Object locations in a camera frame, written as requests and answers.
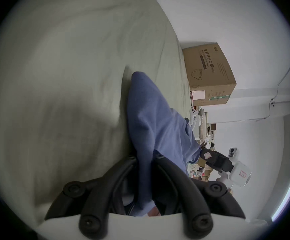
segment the light strip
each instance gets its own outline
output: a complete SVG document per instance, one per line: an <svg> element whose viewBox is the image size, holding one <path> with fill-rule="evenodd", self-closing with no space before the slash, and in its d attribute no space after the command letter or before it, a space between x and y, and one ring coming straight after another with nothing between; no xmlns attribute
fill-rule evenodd
<svg viewBox="0 0 290 240"><path fill-rule="evenodd" d="M290 185L288 188L288 191L283 199L283 201L281 202L280 206L278 207L278 209L276 210L276 212L274 213L274 215L272 215L271 220L274 222L278 216L283 212L283 210L285 209L285 207L287 206L288 202L290 200Z"/></svg>

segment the cardboard box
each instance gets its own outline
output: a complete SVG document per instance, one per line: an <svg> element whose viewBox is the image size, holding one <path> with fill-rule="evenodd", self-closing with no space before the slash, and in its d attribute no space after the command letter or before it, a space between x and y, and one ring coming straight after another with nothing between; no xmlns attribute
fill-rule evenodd
<svg viewBox="0 0 290 240"><path fill-rule="evenodd" d="M205 167L206 161L200 157L200 158L198 158L198 165L200 167Z"/></svg>
<svg viewBox="0 0 290 240"><path fill-rule="evenodd" d="M183 54L193 105L226 104L236 81L219 45L195 46L183 49Z"/></svg>

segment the white controller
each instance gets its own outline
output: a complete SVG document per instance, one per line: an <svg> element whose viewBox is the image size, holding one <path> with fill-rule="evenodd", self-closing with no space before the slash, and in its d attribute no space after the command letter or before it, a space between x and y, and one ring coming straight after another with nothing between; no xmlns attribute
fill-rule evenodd
<svg viewBox="0 0 290 240"><path fill-rule="evenodd" d="M196 121L196 117L198 115L198 111L195 110L194 108L191 108L190 110L190 120L189 120L189 124L192 126L194 121Z"/></svg>

